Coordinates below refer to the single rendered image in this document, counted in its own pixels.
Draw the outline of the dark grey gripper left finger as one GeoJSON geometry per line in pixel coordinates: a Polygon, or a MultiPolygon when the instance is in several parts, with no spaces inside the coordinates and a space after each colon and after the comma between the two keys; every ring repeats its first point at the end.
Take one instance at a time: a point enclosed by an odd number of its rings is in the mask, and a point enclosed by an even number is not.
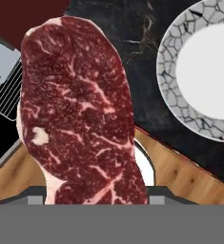
{"type": "Polygon", "coordinates": [[[31,186],[20,194],[0,200],[0,204],[43,205],[47,196],[44,186],[31,186]]]}

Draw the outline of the black glass oven door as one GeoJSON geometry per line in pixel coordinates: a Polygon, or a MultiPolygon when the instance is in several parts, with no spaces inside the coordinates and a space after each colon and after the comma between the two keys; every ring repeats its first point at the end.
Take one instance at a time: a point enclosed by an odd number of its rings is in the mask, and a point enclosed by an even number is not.
{"type": "Polygon", "coordinates": [[[16,120],[9,120],[0,114],[0,168],[16,152],[20,138],[16,129],[16,120]]]}

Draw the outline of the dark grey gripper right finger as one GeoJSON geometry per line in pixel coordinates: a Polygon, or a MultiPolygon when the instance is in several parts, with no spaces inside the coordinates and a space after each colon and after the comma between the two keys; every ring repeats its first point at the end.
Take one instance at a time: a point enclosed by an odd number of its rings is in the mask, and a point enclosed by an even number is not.
{"type": "Polygon", "coordinates": [[[180,196],[174,195],[168,187],[150,186],[147,188],[150,205],[190,204],[194,202],[180,196]]]}

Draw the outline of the white plate with crackle rim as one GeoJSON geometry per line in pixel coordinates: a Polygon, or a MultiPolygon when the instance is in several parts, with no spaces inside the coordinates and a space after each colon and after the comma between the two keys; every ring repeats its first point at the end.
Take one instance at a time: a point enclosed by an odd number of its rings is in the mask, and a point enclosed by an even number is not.
{"type": "Polygon", "coordinates": [[[156,78],[182,125],[224,143],[224,0],[201,0],[173,20],[159,45],[156,78]]]}

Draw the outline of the white round object black rim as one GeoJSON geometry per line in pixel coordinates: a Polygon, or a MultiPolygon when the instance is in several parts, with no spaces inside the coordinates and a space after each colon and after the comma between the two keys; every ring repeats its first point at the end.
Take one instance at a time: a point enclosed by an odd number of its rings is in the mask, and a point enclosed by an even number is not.
{"type": "Polygon", "coordinates": [[[155,176],[153,171],[153,163],[142,144],[134,140],[135,161],[141,172],[143,181],[147,187],[155,185],[155,176]]]}

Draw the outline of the dark red counter cabinet run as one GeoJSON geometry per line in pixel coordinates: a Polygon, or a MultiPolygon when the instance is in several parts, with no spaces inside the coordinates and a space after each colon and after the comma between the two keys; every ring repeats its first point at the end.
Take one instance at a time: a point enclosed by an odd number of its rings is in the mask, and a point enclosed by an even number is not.
{"type": "Polygon", "coordinates": [[[223,182],[184,155],[163,146],[138,128],[135,129],[135,139],[143,146],[153,163],[157,185],[167,186],[177,195],[184,196],[224,194],[223,182]]]}

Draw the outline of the grey oven body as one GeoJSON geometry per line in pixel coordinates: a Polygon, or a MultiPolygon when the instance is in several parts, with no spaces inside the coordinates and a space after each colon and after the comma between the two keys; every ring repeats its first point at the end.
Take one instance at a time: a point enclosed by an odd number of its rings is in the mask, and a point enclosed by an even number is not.
{"type": "Polygon", "coordinates": [[[6,82],[20,56],[18,49],[0,37],[0,84],[6,82]]]}

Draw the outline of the raw red marbled steak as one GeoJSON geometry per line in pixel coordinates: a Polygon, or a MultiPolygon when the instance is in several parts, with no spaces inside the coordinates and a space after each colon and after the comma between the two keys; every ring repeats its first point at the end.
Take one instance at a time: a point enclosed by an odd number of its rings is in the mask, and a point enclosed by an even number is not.
{"type": "Polygon", "coordinates": [[[22,41],[17,129],[48,204],[146,204],[121,58],[93,21],[62,16],[22,41]]]}

